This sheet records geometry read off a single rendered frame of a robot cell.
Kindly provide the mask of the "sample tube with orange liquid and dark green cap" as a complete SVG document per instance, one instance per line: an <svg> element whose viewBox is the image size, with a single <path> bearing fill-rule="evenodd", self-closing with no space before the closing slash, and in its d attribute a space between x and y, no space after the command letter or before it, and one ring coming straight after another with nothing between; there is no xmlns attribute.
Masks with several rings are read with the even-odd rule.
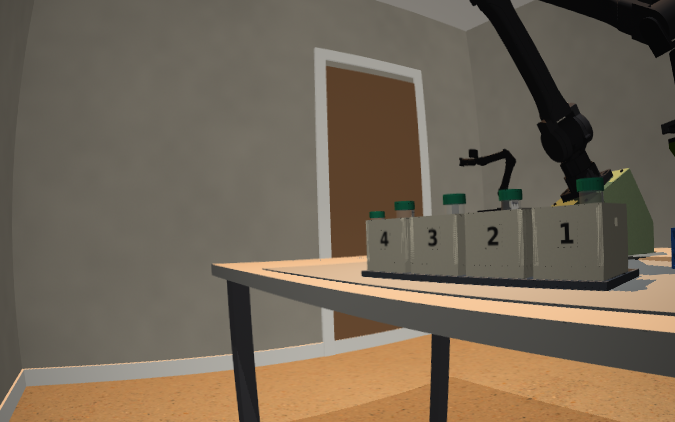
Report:
<svg viewBox="0 0 675 422"><path fill-rule="evenodd" d="M522 189L499 190L501 210L521 209Z"/></svg>

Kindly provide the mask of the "clear tube with dark green cap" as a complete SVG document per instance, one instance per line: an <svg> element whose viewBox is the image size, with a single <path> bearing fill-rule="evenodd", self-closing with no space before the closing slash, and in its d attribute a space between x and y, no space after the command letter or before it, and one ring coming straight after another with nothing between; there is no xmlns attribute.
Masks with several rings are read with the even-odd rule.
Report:
<svg viewBox="0 0 675 422"><path fill-rule="evenodd" d="M579 192L579 203L599 203L604 202L604 181L603 178L582 178L576 180L577 192Z"/></svg>

